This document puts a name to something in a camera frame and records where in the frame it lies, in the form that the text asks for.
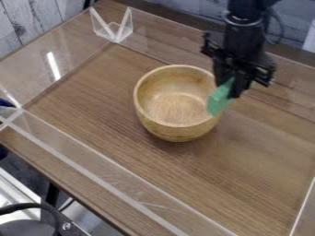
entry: wooden table surface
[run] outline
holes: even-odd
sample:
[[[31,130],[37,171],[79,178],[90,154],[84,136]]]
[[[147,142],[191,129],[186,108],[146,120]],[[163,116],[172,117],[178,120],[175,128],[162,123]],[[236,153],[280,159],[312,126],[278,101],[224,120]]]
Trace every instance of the wooden table surface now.
[[[102,1],[100,12],[108,5],[123,7]],[[139,123],[132,99],[138,79],[162,65],[111,44],[25,109],[236,234],[290,235],[315,176],[314,122],[292,113],[291,106],[279,109],[263,99],[243,96],[215,130],[198,141],[162,141]],[[290,87],[290,81],[282,86],[291,94],[300,88]],[[314,106],[312,97],[307,98]],[[292,104],[294,98],[286,101]],[[124,232],[172,235],[11,128],[1,132],[0,142]],[[88,167],[103,171],[102,162]]]

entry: black cable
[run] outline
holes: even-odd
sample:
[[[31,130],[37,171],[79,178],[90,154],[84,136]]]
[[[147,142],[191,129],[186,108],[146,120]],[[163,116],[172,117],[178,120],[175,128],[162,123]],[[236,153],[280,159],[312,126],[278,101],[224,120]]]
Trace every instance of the black cable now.
[[[53,233],[53,236],[57,236],[57,230],[60,228],[60,220],[59,220],[59,215],[57,215],[55,209],[49,205],[41,205],[41,204],[37,204],[37,203],[21,203],[21,204],[4,206],[4,207],[0,208],[0,216],[11,214],[11,213],[13,213],[19,210],[27,210],[29,208],[40,208],[40,209],[48,211],[53,215],[53,218],[55,218],[55,233]]]
[[[284,38],[286,29],[284,29],[284,24],[283,24],[283,21],[282,21],[282,19],[280,19],[280,16],[279,16],[278,12],[276,12],[272,8],[270,8],[268,14],[270,14],[270,18],[266,19],[268,22],[267,22],[267,24],[266,24],[266,26],[264,26],[264,27],[266,27],[266,28],[264,28],[264,39],[266,39],[266,41],[267,41],[270,44],[276,45],[276,44],[280,44],[280,41],[282,41],[282,39]],[[278,36],[278,39],[276,39],[275,41],[272,41],[271,39],[268,39],[268,37],[267,37],[267,35],[266,35],[266,34],[267,34],[268,27],[270,27],[270,20],[271,20],[271,18],[275,19],[275,21],[278,22],[279,27],[280,27],[279,36]]]
[[[67,204],[67,205],[64,205],[60,209],[59,209],[59,212],[63,212],[70,206],[71,206],[71,204],[75,202],[75,200],[72,199],[71,201],[70,201],[70,203]]]

